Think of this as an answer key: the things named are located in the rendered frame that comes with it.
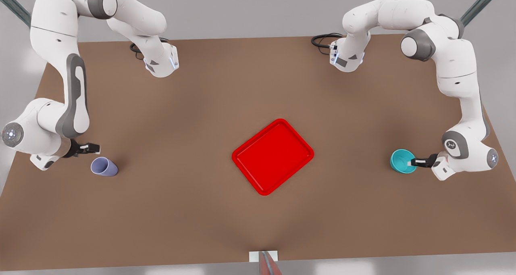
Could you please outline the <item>teal bowl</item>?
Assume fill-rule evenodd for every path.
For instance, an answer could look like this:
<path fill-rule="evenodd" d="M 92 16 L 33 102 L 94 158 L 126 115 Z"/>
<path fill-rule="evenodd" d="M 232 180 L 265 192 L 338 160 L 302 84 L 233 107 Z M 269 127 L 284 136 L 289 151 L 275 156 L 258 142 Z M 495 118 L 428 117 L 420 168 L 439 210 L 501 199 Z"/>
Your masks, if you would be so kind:
<path fill-rule="evenodd" d="M 405 149 L 398 149 L 392 153 L 389 163 L 396 172 L 409 174 L 416 170 L 417 167 L 408 167 L 407 162 L 415 158 L 414 154 Z"/>

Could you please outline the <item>lavender cup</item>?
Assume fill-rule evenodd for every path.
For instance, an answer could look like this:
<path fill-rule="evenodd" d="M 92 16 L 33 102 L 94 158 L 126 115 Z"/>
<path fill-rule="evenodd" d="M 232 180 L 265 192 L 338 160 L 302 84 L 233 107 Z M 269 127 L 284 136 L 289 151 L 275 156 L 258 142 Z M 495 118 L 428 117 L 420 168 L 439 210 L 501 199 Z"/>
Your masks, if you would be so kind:
<path fill-rule="evenodd" d="M 106 157 L 97 157 L 90 166 L 92 173 L 105 177 L 113 177 L 118 173 L 118 167 Z"/>

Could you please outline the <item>red tray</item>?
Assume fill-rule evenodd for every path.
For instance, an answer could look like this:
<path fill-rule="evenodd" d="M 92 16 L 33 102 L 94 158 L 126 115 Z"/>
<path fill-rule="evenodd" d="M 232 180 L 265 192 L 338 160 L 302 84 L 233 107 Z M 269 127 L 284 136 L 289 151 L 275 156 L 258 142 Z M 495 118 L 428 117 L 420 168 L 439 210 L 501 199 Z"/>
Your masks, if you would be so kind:
<path fill-rule="evenodd" d="M 314 157 L 285 119 L 276 119 L 232 152 L 232 161 L 262 196 L 275 191 Z"/>

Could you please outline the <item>silver frame post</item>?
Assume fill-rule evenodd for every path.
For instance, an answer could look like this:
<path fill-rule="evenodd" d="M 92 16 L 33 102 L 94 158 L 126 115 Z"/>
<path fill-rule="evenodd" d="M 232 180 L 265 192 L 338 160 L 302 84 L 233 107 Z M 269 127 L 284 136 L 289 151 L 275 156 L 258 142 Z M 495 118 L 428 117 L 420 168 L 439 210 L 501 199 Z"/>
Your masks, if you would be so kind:
<path fill-rule="evenodd" d="M 24 24 L 31 27 L 31 14 L 17 0 L 0 0 Z"/>
<path fill-rule="evenodd" d="M 269 251 L 258 252 L 259 275 L 283 275 Z"/>
<path fill-rule="evenodd" d="M 466 27 L 492 0 L 476 0 L 462 15 L 460 21 Z"/>

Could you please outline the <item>white post foot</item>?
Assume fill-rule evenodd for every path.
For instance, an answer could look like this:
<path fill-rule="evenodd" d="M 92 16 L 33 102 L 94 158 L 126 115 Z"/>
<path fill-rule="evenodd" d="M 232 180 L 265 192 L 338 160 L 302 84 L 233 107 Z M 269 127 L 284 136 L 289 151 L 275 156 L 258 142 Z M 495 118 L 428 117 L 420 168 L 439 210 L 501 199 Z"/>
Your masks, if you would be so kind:
<path fill-rule="evenodd" d="M 259 254 L 262 252 L 267 252 L 271 256 L 272 260 L 275 262 L 278 261 L 278 251 L 276 250 L 268 250 L 268 251 L 252 251 L 249 252 L 249 262 L 258 262 L 259 261 Z"/>

